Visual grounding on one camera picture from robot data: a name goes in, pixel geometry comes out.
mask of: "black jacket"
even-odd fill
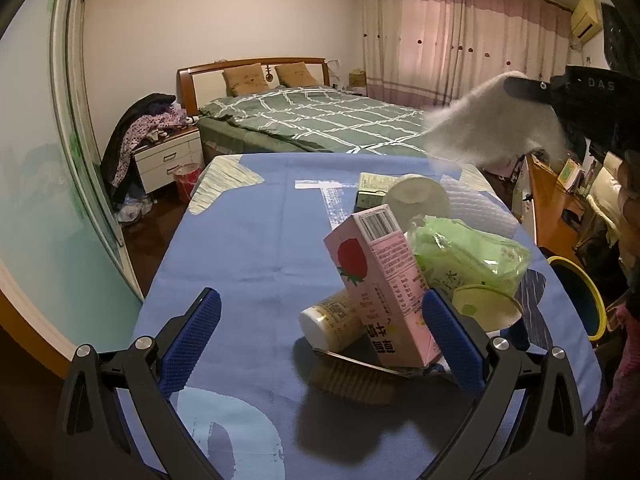
[[[116,175],[116,170],[118,169],[120,147],[122,145],[124,134],[127,133],[129,127],[138,118],[143,115],[162,114],[169,109],[171,103],[174,101],[175,95],[149,94],[132,104],[118,121],[118,124],[111,134],[111,139],[109,139],[109,143],[107,144],[107,149],[104,150],[102,162],[100,163],[100,173],[104,180],[104,186],[114,204],[123,203],[124,197],[127,194],[127,189],[129,188],[132,179],[136,177],[135,165],[130,164],[129,170],[122,180],[122,183],[118,187],[113,187],[111,185]]]

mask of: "barcode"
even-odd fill
[[[399,230],[394,218],[386,209],[381,209],[375,213],[361,216],[360,222],[369,242],[373,242],[378,238],[382,238],[383,236]]]

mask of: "yellow bucket rim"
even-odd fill
[[[550,256],[546,260],[548,261],[549,265],[557,262],[558,264],[561,264],[567,267],[568,269],[573,270],[576,274],[578,274],[578,276],[580,276],[580,278],[589,288],[589,291],[593,296],[593,300],[595,301],[595,304],[596,304],[596,309],[598,311],[598,318],[600,319],[600,322],[598,324],[598,331],[594,335],[587,334],[587,336],[589,337],[589,341],[591,342],[597,341],[604,335],[604,331],[607,328],[607,313],[605,312],[605,309],[604,309],[604,301],[602,301],[602,296],[600,295],[595,284],[593,283],[593,281],[591,281],[591,278],[588,276],[586,272],[584,272],[584,270],[582,270],[579,266],[577,266],[567,258],[563,258],[562,256]]]

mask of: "blue tablecloth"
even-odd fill
[[[228,190],[202,213],[185,214],[134,336],[155,335],[203,287],[219,291],[222,320],[172,403],[225,479],[415,479],[462,423],[471,399],[434,377],[408,381],[385,408],[309,389],[314,358],[298,313],[342,282],[322,241],[331,229],[326,200],[319,189],[297,189],[295,182],[353,186],[362,171],[457,179],[460,168],[424,158],[325,153],[243,155],[241,164],[264,182]],[[350,210],[355,188],[338,191],[334,197]],[[533,248],[530,268],[546,277],[538,307],[553,342],[567,352],[587,413],[600,370],[586,333],[542,254],[523,231],[516,239]],[[512,400],[493,457],[519,399]],[[144,459],[160,468],[130,402],[123,404]]]

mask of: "blue gripper pad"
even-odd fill
[[[482,355],[445,301],[433,289],[422,297],[422,316],[460,389],[479,397],[486,386]]]
[[[162,376],[158,382],[165,399],[186,386],[191,372],[218,326],[221,312],[220,295],[215,290],[209,291],[169,346],[161,362]]]

